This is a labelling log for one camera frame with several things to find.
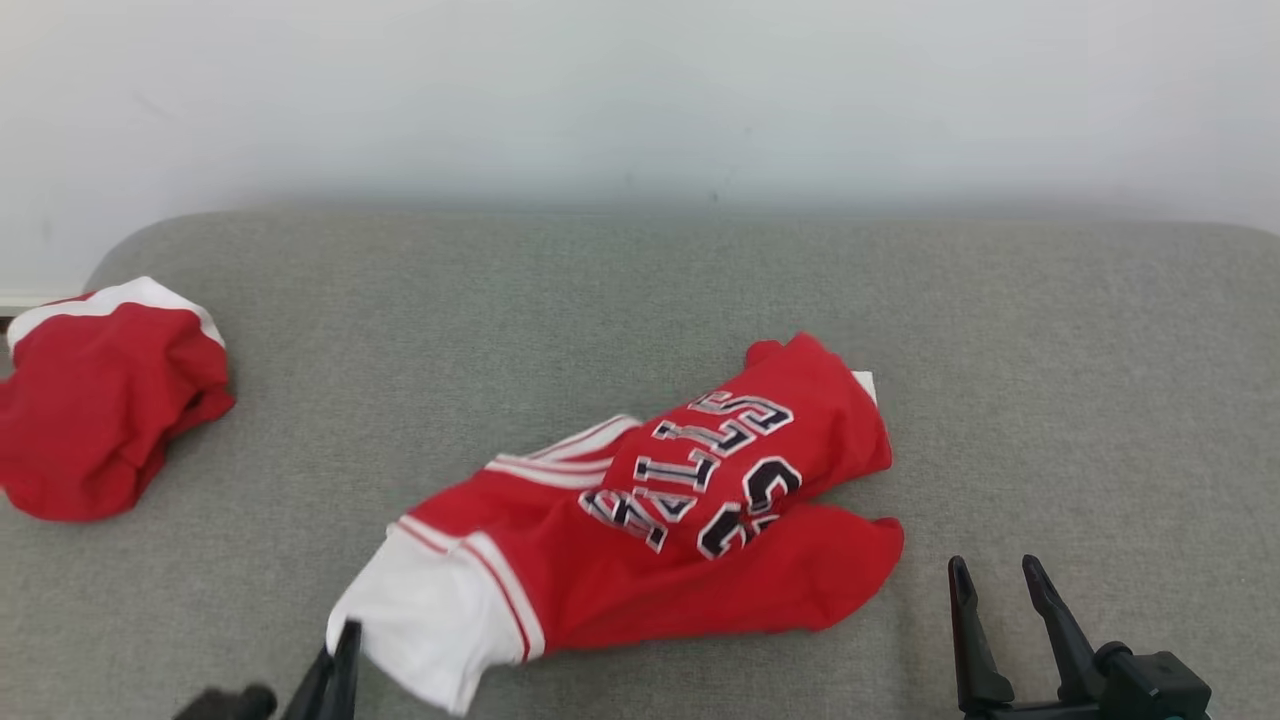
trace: red fabric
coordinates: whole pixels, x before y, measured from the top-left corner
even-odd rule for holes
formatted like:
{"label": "red fabric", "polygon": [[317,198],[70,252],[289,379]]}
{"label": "red fabric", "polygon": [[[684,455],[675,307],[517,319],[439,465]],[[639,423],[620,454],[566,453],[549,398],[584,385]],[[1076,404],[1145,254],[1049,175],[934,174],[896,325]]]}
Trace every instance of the red fabric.
{"label": "red fabric", "polygon": [[0,383],[0,484],[19,510],[87,521],[132,509],[166,443],[232,407],[227,352],[189,310],[58,315]]}
{"label": "red fabric", "polygon": [[[493,538],[538,615],[547,652],[831,626],[888,578],[901,556],[902,528],[893,519],[868,521],[806,501],[888,468],[888,437],[870,397],[813,337],[797,336],[785,347],[756,345],[748,365],[721,395],[676,407],[595,455],[612,457],[595,487],[570,487],[591,479],[589,462],[575,465],[582,457],[529,461],[529,468],[559,473],[559,484],[521,479],[515,461],[499,457],[408,515],[449,536],[483,532]],[[754,400],[735,410],[741,398]],[[765,415],[772,411],[760,407],[786,413],[771,415],[771,425]],[[759,427],[750,427],[748,413]],[[783,415],[790,418],[783,421]],[[708,445],[712,436],[672,437],[659,430],[664,423],[712,430],[727,442],[736,438],[736,423],[753,438],[717,455]],[[704,456],[714,468],[701,487],[637,468],[692,466],[691,457]],[[753,509],[744,480],[777,459],[800,479],[774,483],[764,493],[768,506]],[[666,507],[671,518],[659,498],[672,502]],[[692,505],[681,506],[681,498]],[[609,509],[618,507],[613,501],[626,502],[626,518],[602,518],[593,500]],[[709,553],[703,539],[722,514],[740,523],[740,532],[717,546],[722,552]]]}

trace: white trim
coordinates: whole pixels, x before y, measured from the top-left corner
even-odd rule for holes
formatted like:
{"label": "white trim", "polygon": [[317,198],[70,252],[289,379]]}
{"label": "white trim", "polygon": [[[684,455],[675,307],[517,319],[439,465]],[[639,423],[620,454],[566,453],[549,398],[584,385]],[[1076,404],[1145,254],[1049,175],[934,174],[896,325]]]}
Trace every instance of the white trim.
{"label": "white trim", "polygon": [[526,661],[541,657],[547,651],[547,635],[543,634],[543,624],[539,623],[534,605],[529,602],[529,596],[525,594],[524,585],[520,584],[520,579],[516,578],[516,573],[511,569],[502,550],[485,533],[467,536],[465,547],[472,550],[489,562],[489,566],[498,575],[495,579],[507,591],[507,598],[511,600],[511,606],[520,618],[520,625],[525,629],[525,638],[529,641],[529,657]]}
{"label": "white trim", "polygon": [[614,415],[599,425],[590,427],[575,436],[570,436],[549,447],[539,450],[538,452],[526,455],[526,457],[529,460],[564,460],[566,457],[586,455],[588,452],[608,447],[609,443],[618,439],[622,433],[632,428],[639,428],[644,423],[630,415]]}
{"label": "white trim", "polygon": [[503,465],[516,465],[520,468],[530,468],[532,470],[550,470],[559,473],[598,473],[600,470],[608,470],[609,465],[613,464],[612,457],[605,457],[603,460],[588,460],[584,462],[564,461],[557,462],[554,460],[530,460],[529,457],[521,457],[520,455],[499,455],[493,459],[494,462],[502,462]]}
{"label": "white trim", "polygon": [[489,462],[484,466],[484,469],[494,473],[506,473],[531,483],[549,486],[553,488],[586,489],[594,488],[604,482],[603,469],[595,473],[556,473],[552,470],[538,470],[534,468],[524,468],[498,461]]}
{"label": "white trim", "polygon": [[402,515],[399,520],[387,525],[388,536],[392,530],[407,532],[410,534],[416,533],[421,536],[421,539],[425,539],[430,544],[439,546],[444,552],[452,552],[462,542],[462,538],[442,533],[412,515]]}
{"label": "white trim", "polygon": [[878,407],[879,401],[876,400],[876,380],[872,379],[870,372],[852,370],[852,373],[854,373],[854,379],[858,380],[858,384],[863,386],[863,389],[867,391],[867,395],[872,396],[872,402],[876,404],[876,406]]}
{"label": "white trim", "polygon": [[189,310],[200,318],[200,332],[205,333],[218,345],[227,346],[207,310],[143,275],[124,284],[100,290],[84,300],[56,302],[27,310],[9,324],[9,351],[12,352],[22,338],[27,337],[45,320],[60,315],[100,318],[115,313],[120,305],[128,302],[165,310]]}

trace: basketball jersey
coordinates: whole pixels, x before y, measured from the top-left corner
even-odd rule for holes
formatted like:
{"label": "basketball jersey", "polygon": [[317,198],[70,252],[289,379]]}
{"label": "basketball jersey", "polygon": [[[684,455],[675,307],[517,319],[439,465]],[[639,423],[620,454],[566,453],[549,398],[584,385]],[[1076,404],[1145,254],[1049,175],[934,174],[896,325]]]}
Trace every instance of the basketball jersey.
{"label": "basketball jersey", "polygon": [[756,343],[742,374],[648,423],[499,455],[389,528],[329,643],[361,620],[376,665],[461,715],[494,664],[827,628],[902,548],[893,519],[806,502],[891,462],[864,379],[809,336]]}
{"label": "basketball jersey", "polygon": [[6,337],[0,487],[44,520],[131,510],[169,441],[236,404],[212,318],[148,277],[27,310]]}

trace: gray couch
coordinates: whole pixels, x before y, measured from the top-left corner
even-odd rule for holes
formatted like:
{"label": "gray couch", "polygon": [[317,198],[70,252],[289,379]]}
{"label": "gray couch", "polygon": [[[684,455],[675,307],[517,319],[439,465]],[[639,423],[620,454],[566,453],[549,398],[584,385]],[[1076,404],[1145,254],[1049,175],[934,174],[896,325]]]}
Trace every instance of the gray couch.
{"label": "gray couch", "polygon": [[[0,716],[169,717],[287,696],[384,525],[502,451],[716,386],[806,329],[876,373],[895,466],[827,496],[902,520],[819,634],[564,653],[476,719],[957,717],[946,561],[1020,697],[1057,685],[1019,560],[1094,644],[1171,650],[1216,717],[1275,717],[1280,238],[1198,224],[211,214],[123,242],[228,340],[238,405],[132,512],[0,511]],[[358,717],[436,717],[367,664]]]}

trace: black clamp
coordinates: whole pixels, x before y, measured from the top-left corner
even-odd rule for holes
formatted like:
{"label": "black clamp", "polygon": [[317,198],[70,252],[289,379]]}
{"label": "black clamp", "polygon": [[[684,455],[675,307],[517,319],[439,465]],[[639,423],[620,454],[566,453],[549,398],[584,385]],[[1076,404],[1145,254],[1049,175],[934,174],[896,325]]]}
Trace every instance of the black clamp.
{"label": "black clamp", "polygon": [[966,720],[1210,720],[1212,691],[1174,653],[1135,656],[1119,642],[1093,652],[1033,555],[1023,556],[1023,575],[1032,605],[1044,619],[1061,685],[1057,702],[1015,703],[1014,687],[996,670],[987,644],[969,568],[957,555],[947,569],[956,691]]}
{"label": "black clamp", "polygon": [[[280,720],[353,720],[360,634],[360,623],[347,620],[333,656],[320,648]],[[268,720],[275,707],[275,693],[266,685],[250,685],[243,693],[210,688],[174,720]]]}

